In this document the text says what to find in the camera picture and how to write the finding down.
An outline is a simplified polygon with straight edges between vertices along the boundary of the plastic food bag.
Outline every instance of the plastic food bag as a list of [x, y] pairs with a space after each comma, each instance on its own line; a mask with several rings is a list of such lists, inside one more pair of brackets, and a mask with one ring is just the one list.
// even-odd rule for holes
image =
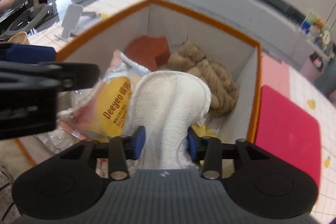
[[[109, 137], [119, 136], [125, 123], [132, 89], [148, 73], [150, 71], [147, 68], [128, 59], [122, 52], [115, 51], [110, 67], [89, 98], [79, 96], [84, 98], [81, 106], [72, 115], [63, 116], [58, 126], [79, 139], [86, 136], [107, 142]], [[78, 105], [78, 98], [73, 99], [73, 103]]]

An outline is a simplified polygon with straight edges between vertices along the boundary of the cardboard box on floor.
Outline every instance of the cardboard box on floor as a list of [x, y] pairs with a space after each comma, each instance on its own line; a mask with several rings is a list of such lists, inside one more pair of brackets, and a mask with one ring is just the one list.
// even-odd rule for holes
[[95, 63], [103, 74], [113, 51], [124, 51], [142, 35], [165, 36], [171, 53], [188, 39], [223, 63], [240, 94], [233, 111], [225, 116], [218, 138], [226, 143], [239, 138], [254, 142], [260, 103], [261, 45], [206, 15], [164, 0], [144, 0], [82, 33], [58, 52], [57, 61]]

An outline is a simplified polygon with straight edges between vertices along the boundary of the snack package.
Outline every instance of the snack package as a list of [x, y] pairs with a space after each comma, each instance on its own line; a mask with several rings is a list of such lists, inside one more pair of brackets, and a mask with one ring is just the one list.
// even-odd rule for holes
[[[132, 89], [148, 73], [147, 68], [128, 59], [122, 52], [115, 51], [102, 80], [80, 107], [71, 115], [61, 117], [59, 128], [79, 139], [89, 138], [99, 142], [119, 136], [125, 124]], [[82, 93], [81, 90], [74, 92], [77, 95]]]

